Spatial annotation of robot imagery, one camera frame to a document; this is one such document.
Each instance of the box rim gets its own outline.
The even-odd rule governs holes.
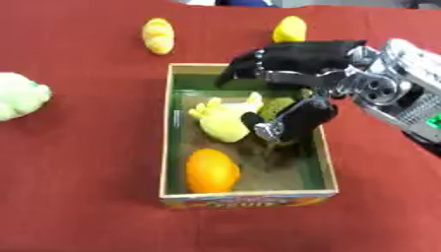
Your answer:
[[[317,195],[317,194],[326,194],[331,197],[340,192],[339,184],[337,182],[336,173],[334,170],[334,165],[331,159],[331,153],[329,150],[328,141],[325,138],[325,130],[323,125],[320,125],[316,130],[320,133],[320,141],[323,144],[324,148],[321,148],[323,152],[321,155],[324,156],[326,163],[323,163],[323,160],[319,158],[320,168],[325,168],[327,165],[329,168],[329,174],[331,175],[331,183],[333,188],[328,189],[319,189],[319,190],[275,190],[275,191],[241,191],[241,192],[227,192],[227,193],[209,193],[209,194],[165,194],[165,183],[166,183],[166,165],[167,165],[167,153],[168,153],[168,122],[169,122],[169,104],[170,104],[170,94],[173,86],[172,83],[172,75],[173,74],[201,74],[201,72],[196,71],[195,67],[219,67],[225,68],[227,63],[169,63],[167,68],[167,80],[165,87],[165,99],[163,106],[163,143],[162,143],[162,158],[161,158],[161,166],[160,166],[160,182],[159,182],[159,197],[161,199],[180,199],[180,198],[216,198],[221,196],[271,196],[271,195],[289,195],[295,197],[295,195]],[[191,67],[192,71],[188,71],[186,68]],[[214,72],[209,71],[202,74],[214,74]]]

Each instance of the green plush toy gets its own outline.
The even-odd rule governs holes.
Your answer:
[[[51,97],[46,85],[23,75],[0,73],[0,121],[7,121],[38,110]]]
[[[260,116],[265,122],[270,122],[276,119],[278,113],[289,105],[293,104],[295,100],[291,97],[278,97],[267,102],[260,110]]]

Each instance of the orange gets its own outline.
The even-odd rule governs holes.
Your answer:
[[[186,164],[187,185],[195,193],[230,191],[240,177],[239,167],[224,153],[201,149]]]

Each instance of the black robotic finger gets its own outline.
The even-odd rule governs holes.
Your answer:
[[[254,132],[254,126],[258,123],[264,123],[265,120],[260,115],[253,112],[246,112],[241,117],[243,125],[248,128],[251,132]]]
[[[262,78],[265,71],[291,71],[315,76],[330,69],[344,69],[347,53],[364,40],[273,43],[235,57],[219,75],[217,87],[235,78]]]
[[[236,62],[229,65],[215,80],[215,86],[222,85],[233,79],[253,79],[255,76],[256,63],[254,60]]]
[[[308,135],[319,125],[330,121],[338,114],[338,108],[335,105],[321,98],[307,99],[301,106],[289,111],[290,107],[287,107],[279,113],[284,128],[280,135],[282,142]]]

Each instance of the light green plush toy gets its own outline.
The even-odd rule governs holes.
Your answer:
[[[188,113],[199,120],[202,130],[209,136],[222,142],[234,143],[250,133],[240,117],[246,112],[257,113],[263,104],[262,96],[253,92],[241,103],[221,103],[219,97],[213,97],[207,105],[199,103]]]
[[[23,75],[0,73],[0,121],[7,121],[38,110],[51,97],[46,85]]]

